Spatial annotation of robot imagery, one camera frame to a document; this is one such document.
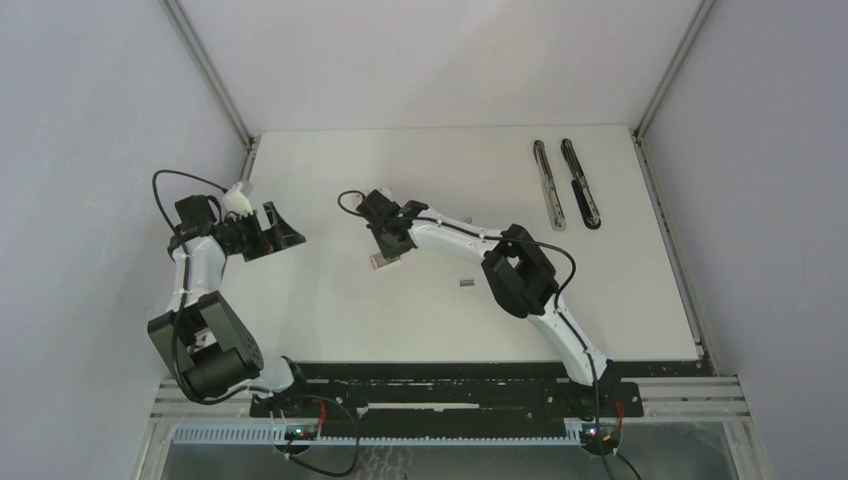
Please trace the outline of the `staple box tray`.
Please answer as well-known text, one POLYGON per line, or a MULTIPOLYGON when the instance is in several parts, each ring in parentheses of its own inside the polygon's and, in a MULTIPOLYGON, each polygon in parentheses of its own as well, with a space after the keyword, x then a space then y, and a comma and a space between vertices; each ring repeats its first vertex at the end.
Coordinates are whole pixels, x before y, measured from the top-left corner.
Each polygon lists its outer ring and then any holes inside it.
POLYGON ((370 256, 370 264, 374 270, 385 268, 399 260, 399 257, 386 257, 382 253, 376 253, 370 256))

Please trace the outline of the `silver black staple remover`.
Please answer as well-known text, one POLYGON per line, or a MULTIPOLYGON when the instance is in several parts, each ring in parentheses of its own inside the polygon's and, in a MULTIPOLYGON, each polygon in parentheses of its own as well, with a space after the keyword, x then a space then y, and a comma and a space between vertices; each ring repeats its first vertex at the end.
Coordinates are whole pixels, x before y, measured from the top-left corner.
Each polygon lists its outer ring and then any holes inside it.
POLYGON ((535 140, 532 151, 539 170, 541 188, 551 227, 554 231, 562 232, 566 229, 566 220, 547 158, 544 142, 542 140, 535 140))

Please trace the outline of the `black stapler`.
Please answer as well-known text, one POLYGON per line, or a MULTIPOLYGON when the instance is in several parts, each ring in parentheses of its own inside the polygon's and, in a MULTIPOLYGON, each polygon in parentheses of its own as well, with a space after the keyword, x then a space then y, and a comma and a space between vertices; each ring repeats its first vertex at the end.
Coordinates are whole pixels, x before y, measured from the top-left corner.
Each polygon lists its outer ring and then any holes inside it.
POLYGON ((564 138, 560 150, 573 177, 571 187, 578 204, 584 225, 590 230, 598 230, 602 224, 596 202, 591 194, 587 177, 574 149, 573 142, 564 138))

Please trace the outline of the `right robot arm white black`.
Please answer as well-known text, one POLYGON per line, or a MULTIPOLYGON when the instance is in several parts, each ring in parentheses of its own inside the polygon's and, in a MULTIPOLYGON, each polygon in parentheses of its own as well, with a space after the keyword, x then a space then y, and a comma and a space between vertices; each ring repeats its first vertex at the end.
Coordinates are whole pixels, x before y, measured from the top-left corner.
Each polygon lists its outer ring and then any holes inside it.
POLYGON ((616 405, 617 390, 603 378, 610 360, 565 303, 563 292, 576 273, 569 252, 536 241, 518 224, 487 229, 444 216, 423 202, 400 205, 381 190, 356 194, 359 203, 349 213, 366 221, 385 258, 429 249, 477 264, 501 309, 533 324, 558 354, 568 378, 581 385, 582 410, 602 416, 616 405))

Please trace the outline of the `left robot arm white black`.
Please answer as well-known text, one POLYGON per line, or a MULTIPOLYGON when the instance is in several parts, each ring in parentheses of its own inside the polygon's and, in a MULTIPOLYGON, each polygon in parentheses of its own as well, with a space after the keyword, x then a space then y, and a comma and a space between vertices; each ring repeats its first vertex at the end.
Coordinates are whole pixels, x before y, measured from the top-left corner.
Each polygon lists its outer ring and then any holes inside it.
POLYGON ((290 417, 311 407, 311 388, 297 380, 285 356, 266 360, 258 341, 221 291, 229 257, 250 262, 304 243, 272 202, 257 211, 220 210, 211 196, 193 195, 175 205, 179 216, 168 251, 175 263, 173 296, 164 314, 149 321, 148 335, 186 397, 212 405, 244 390, 290 417))

